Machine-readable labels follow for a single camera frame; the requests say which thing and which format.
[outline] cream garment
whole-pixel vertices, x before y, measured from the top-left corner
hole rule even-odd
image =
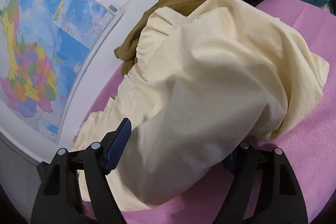
[[[269,140],[292,129],[322,99],[329,71],[296,30],[241,0],[208,0],[188,17],[158,9],[137,58],[74,148],[131,120],[131,138],[107,176],[123,211],[153,208],[187,190],[247,135]]]

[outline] silver screw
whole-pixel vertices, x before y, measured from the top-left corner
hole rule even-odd
[[[62,155],[64,155],[66,152],[67,152],[66,149],[61,148],[60,150],[57,151],[57,154],[60,155],[60,156],[62,156]]]
[[[248,149],[250,146],[247,142],[241,142],[240,147],[243,148],[243,149]]]
[[[274,149],[274,152],[275,152],[275,154],[278,154],[278,155],[281,155],[283,153],[282,149],[278,148],[278,147],[276,149]]]
[[[98,143],[98,142],[93,143],[93,144],[91,145],[91,148],[94,149],[94,150],[100,148],[100,143]]]

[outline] gray floor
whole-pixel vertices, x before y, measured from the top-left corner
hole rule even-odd
[[[37,164],[37,161],[18,151],[0,132],[0,184],[15,208],[27,220],[31,218],[41,183]]]

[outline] world map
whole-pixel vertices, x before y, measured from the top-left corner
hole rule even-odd
[[[94,0],[6,0],[0,10],[0,99],[57,142],[80,68],[113,18]]]

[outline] pink fabric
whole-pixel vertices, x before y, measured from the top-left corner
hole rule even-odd
[[[330,63],[324,98],[291,132],[273,143],[281,147],[300,183],[309,221],[322,210],[336,188],[336,17],[299,0],[265,0],[258,9],[280,18],[305,38],[310,50]],[[118,71],[102,91],[91,111],[102,110],[122,76]],[[221,165],[214,166],[197,184],[175,199],[148,211],[123,213],[128,224],[211,224],[232,182]],[[253,214],[249,204],[247,216]]]

